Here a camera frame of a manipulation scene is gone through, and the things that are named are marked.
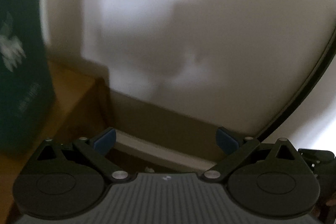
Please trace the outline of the dark teal trash bin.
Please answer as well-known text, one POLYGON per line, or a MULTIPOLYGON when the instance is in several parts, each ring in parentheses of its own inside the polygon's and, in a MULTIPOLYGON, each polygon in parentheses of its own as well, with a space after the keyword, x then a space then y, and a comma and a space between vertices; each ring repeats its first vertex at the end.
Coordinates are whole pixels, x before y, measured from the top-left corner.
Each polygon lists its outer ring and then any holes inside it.
POLYGON ((1 0, 1 152, 29 149, 54 98, 40 0, 1 0))

